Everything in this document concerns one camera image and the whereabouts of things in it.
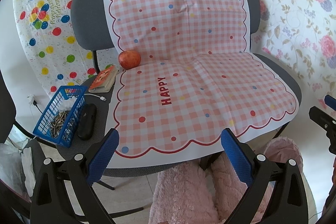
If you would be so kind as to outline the black glasses case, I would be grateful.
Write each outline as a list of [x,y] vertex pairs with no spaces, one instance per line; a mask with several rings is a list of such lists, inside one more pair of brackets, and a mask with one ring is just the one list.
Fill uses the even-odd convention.
[[81,117],[77,127],[77,136],[80,140],[89,140],[94,132],[97,116],[97,107],[95,104],[89,103],[83,107]]

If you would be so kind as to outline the sunflower seeds pile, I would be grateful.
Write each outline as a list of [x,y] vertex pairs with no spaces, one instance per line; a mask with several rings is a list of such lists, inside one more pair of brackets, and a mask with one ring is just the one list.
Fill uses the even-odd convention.
[[51,121],[50,133],[51,133],[52,138],[54,138],[54,139],[57,138],[59,136],[62,128],[64,128],[64,127],[65,127],[65,129],[64,129],[63,135],[68,136],[68,129],[67,129],[68,123],[66,123],[66,119],[67,119],[69,113],[70,113],[69,110],[58,112],[58,114]]

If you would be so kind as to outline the blue plastic basket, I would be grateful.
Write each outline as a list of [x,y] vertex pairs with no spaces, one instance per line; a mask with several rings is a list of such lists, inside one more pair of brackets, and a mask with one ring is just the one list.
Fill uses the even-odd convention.
[[61,86],[39,118],[33,134],[55,145],[70,147],[85,105],[85,86]]

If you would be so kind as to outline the small orange book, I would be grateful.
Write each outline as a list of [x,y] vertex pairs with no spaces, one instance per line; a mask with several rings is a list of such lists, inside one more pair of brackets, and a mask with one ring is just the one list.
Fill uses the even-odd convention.
[[92,84],[90,85],[88,92],[90,93],[107,93],[111,90],[116,75],[118,74],[118,69],[112,65],[107,69],[101,71]]

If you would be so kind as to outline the pink fluffy bin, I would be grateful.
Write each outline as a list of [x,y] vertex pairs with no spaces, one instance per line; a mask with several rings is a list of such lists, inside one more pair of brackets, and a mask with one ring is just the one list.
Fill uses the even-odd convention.
[[[293,159],[303,171],[298,146],[288,137],[277,137],[255,151],[270,161]],[[224,223],[248,186],[241,182],[225,152],[202,170],[199,160],[187,161],[158,174],[148,223]],[[269,182],[251,223],[262,221],[274,187]]]

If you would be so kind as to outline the floral print backdrop sheet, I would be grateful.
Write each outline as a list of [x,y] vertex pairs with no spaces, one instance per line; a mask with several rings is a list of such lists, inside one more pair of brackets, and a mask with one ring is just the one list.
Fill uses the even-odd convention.
[[331,116],[335,97],[335,0],[260,0],[255,47],[291,69]]

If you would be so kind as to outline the red apple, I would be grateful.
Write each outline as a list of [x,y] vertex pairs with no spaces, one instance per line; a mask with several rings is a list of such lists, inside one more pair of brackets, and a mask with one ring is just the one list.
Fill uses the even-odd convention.
[[123,51],[118,56],[118,62],[123,69],[135,68],[141,63],[141,55],[137,51]]

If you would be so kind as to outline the pink gingham plastic cloth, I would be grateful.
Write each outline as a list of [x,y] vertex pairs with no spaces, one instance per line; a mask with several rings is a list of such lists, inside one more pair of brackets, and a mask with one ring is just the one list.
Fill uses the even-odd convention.
[[259,0],[104,0],[121,71],[107,128],[120,136],[110,168],[173,164],[222,150],[229,128],[249,141],[291,121],[299,102],[274,69],[251,53]]

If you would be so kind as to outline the grey office chair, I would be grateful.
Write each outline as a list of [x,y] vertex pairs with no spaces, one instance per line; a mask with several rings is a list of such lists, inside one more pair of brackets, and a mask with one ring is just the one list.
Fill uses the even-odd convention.
[[[258,30],[260,23],[260,0],[247,0],[249,11],[252,12],[252,30],[255,33]],[[105,15],[103,15],[103,0],[74,0],[71,7],[71,16],[73,31],[75,37],[79,39],[79,45],[86,50],[105,50],[112,48],[113,43],[111,38],[108,38],[108,26],[106,23]],[[261,58],[266,65],[268,65],[275,73],[277,73],[282,80],[291,88],[298,99],[298,105],[302,102],[302,91],[297,81],[280,65],[270,60],[268,57],[254,53],[253,57]],[[108,104],[112,96],[112,91],[103,93],[107,101],[103,102],[99,98],[94,98],[92,93],[85,95],[86,103],[92,103],[97,107],[96,121],[94,124],[93,136],[89,140],[82,141],[77,136],[72,141],[70,148],[56,146],[57,149],[66,150],[66,160],[71,159],[77,153],[84,153],[92,144],[100,141],[103,138],[103,130],[106,128],[106,120],[108,117]],[[108,168],[105,170],[104,175],[108,177],[139,177],[147,176],[167,170],[182,162],[164,165],[152,165],[139,168]]]

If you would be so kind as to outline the white wall plug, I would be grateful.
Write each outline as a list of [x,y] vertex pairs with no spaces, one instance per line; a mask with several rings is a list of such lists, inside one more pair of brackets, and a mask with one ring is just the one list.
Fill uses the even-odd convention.
[[29,96],[27,97],[27,99],[28,99],[28,101],[29,101],[29,105],[34,105],[34,106],[37,106],[37,105],[38,105],[38,103],[37,103],[37,101],[36,101],[34,95],[29,95]]

